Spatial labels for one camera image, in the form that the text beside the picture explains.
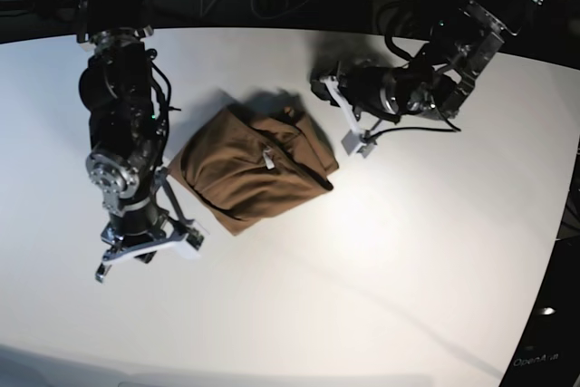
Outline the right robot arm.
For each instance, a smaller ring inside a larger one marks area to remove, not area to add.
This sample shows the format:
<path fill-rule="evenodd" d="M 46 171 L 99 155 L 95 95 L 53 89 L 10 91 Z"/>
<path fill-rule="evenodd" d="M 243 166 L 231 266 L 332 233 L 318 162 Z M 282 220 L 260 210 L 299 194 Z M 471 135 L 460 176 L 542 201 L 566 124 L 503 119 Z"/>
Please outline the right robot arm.
<path fill-rule="evenodd" d="M 184 216 L 163 164 L 174 108 L 157 52 L 144 43 L 153 33 L 151 0 L 80 0 L 79 9 L 77 42 L 91 53 L 79 80 L 90 113 L 85 168 L 109 217 L 95 272 L 101 283 L 113 266 L 147 264 L 161 250 L 195 258 L 205 232 Z"/>

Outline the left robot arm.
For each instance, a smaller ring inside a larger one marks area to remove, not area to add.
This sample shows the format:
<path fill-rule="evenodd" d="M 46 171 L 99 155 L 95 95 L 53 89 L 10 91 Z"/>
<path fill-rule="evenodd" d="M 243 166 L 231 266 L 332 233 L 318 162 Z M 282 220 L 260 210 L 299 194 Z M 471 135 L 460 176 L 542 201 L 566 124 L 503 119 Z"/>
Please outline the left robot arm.
<path fill-rule="evenodd" d="M 403 61 L 384 66 L 369 60 L 337 62 L 312 73 L 321 101 L 342 110 L 354 140 L 370 146 L 387 130 L 365 129 L 366 113 L 402 131 L 404 117 L 441 122 L 445 133 L 472 94 L 479 76 L 509 37 L 517 36 L 545 0 L 405 0 L 382 32 L 389 52 Z"/>

